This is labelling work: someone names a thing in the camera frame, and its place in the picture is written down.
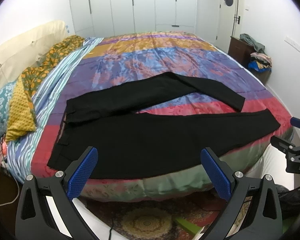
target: light switch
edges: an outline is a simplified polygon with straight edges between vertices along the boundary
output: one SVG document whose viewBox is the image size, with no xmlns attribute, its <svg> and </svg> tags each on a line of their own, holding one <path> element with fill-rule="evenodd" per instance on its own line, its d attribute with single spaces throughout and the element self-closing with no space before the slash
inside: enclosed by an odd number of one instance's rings
<svg viewBox="0 0 300 240">
<path fill-rule="evenodd" d="M 292 47 L 294 47 L 297 51 L 300 52 L 300 44 L 296 43 L 293 39 L 291 39 L 290 37 L 286 36 L 285 37 L 285 42 L 287 42 L 288 44 L 290 44 Z"/>
</svg>

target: cream upholstered headboard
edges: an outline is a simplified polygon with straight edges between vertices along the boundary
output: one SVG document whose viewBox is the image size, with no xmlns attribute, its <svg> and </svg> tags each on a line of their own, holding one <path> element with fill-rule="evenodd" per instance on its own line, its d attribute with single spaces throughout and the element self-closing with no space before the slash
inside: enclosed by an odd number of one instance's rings
<svg viewBox="0 0 300 240">
<path fill-rule="evenodd" d="M 16 80 L 25 68 L 68 36 L 65 22 L 58 20 L 35 27 L 0 45 L 0 89 Z"/>
</svg>

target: rug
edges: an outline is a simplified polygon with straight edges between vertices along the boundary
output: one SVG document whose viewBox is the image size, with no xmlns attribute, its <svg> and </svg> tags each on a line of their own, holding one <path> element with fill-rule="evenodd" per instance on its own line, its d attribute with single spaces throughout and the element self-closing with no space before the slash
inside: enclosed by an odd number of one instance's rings
<svg viewBox="0 0 300 240">
<path fill-rule="evenodd" d="M 207 230 L 226 204 L 211 191 L 162 202 L 86 201 L 93 214 L 130 240 L 191 240 L 193 236 L 178 226 L 173 217 L 182 217 Z"/>
</svg>

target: white wall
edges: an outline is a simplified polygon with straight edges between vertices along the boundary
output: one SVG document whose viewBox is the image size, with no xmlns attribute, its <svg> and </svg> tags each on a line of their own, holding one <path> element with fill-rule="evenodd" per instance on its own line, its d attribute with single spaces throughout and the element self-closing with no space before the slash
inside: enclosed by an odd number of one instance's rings
<svg viewBox="0 0 300 240">
<path fill-rule="evenodd" d="M 220 0 L 198 0 L 195 34 L 207 42 L 216 41 Z"/>
<path fill-rule="evenodd" d="M 4 0 L 0 5 L 0 44 L 53 20 L 63 20 L 74 34 L 69 0 Z"/>
<path fill-rule="evenodd" d="M 273 60 L 267 85 L 300 118 L 300 52 L 284 41 L 288 35 L 300 44 L 300 12 L 292 0 L 245 0 L 245 5 L 250 10 L 244 11 L 241 32 L 266 46 Z"/>
</svg>

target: metal bolt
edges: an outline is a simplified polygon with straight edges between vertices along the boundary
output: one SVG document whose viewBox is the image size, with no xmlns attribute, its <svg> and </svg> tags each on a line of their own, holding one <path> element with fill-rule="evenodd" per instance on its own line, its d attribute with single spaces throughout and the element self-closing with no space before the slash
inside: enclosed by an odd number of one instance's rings
<svg viewBox="0 0 300 240">
<path fill-rule="evenodd" d="M 267 180 L 272 180 L 272 177 L 271 177 L 269 174 L 267 174 L 267 175 L 266 175 L 266 179 L 267 179 Z"/>
<path fill-rule="evenodd" d="M 56 172 L 56 177 L 60 178 L 63 176 L 63 171 L 57 171 Z"/>
<path fill-rule="evenodd" d="M 33 175 L 32 174 L 29 174 L 27 177 L 26 177 L 26 180 L 31 180 L 33 179 Z"/>
<path fill-rule="evenodd" d="M 242 178 L 243 177 L 243 173 L 241 171 L 236 171 L 235 172 L 235 176 L 238 178 Z"/>
</svg>

